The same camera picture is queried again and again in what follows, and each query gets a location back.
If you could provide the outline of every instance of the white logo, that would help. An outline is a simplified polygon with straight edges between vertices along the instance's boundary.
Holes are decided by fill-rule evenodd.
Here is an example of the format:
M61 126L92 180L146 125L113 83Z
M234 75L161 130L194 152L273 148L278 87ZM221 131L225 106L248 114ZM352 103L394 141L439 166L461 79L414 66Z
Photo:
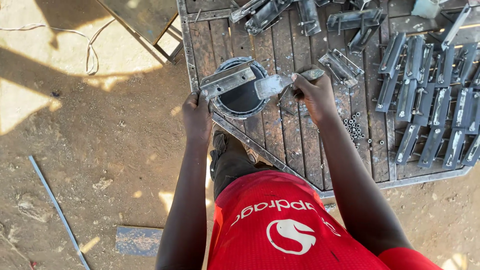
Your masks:
M288 239L295 240L301 244L301 251L291 251L291 250L285 250L279 246L277 246L273 241L272 237L270 236L270 227L272 225L276 224L276 230L277 232ZM304 231L304 232L314 232L310 227L307 225L304 225L298 221L295 220L276 220L270 222L267 226L267 237L270 243L272 245L285 253L289 254L294 254L294 255L302 255L305 254L307 251L310 250L310 247L315 244L315 241L317 240L315 236L313 235L308 235L304 233L299 233L299 231Z

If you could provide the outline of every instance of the hand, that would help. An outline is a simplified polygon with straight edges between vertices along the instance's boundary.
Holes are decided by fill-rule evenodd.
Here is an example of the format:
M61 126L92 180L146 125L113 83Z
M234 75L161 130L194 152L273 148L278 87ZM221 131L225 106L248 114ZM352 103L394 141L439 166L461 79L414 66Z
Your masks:
M336 110L332 82L328 75L323 74L320 78L309 82L299 74L311 69L320 68L316 65L304 66L292 74L292 80L295 100L303 100L305 102L313 123L318 126L326 117L338 117L338 112Z
M210 143L212 114L208 111L206 91L192 92L182 106L187 141Z

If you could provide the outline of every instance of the person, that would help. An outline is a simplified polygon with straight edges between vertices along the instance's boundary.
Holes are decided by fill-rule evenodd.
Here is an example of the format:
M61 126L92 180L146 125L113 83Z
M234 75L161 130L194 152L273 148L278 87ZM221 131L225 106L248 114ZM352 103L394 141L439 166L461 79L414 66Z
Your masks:
M302 179L254 164L241 142L213 134L214 226L207 269L439 270L415 251L345 130L330 78L292 75L320 132L343 228ZM183 104L187 145L156 269L201 269L207 236L205 168L212 114L203 94Z

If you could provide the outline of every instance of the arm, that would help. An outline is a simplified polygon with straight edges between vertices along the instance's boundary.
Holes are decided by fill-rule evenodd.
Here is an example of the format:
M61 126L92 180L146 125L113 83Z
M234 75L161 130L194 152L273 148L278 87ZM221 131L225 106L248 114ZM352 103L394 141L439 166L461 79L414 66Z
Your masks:
M393 247L413 249L338 116L330 78L321 76L312 81L313 85L301 76L293 77L296 77L294 86L302 92L298 99L305 101L320 131L335 198L347 231L375 255Z
M187 146L160 240L156 270L201 269L205 255L205 168L212 116L208 112L208 102L197 93L187 97L182 111Z

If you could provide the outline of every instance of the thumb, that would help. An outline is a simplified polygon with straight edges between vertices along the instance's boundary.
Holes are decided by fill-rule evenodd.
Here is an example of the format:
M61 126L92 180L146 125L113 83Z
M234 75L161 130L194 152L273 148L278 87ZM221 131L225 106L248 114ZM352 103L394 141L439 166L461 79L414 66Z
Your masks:
M309 94L312 91L313 84L311 84L305 77L298 73L292 74L293 86L294 88L299 88L305 94Z
M208 109L208 98L207 98L208 91L207 90L202 90L200 91L200 95L198 97L198 108L201 110Z

